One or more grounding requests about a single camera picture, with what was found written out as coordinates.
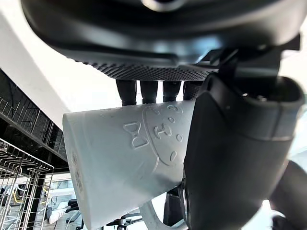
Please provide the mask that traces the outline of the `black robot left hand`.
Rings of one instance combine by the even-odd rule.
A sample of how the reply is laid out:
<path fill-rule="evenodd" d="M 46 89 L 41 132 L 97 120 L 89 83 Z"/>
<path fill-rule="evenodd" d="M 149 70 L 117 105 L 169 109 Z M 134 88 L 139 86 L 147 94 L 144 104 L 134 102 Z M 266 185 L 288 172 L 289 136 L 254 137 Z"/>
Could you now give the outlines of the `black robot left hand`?
<path fill-rule="evenodd" d="M 183 81 L 195 99 L 184 162 L 190 230 L 240 230 L 285 171 L 305 102 L 278 76 L 300 47 L 304 0 L 23 0 L 48 46 L 118 82 Z"/>

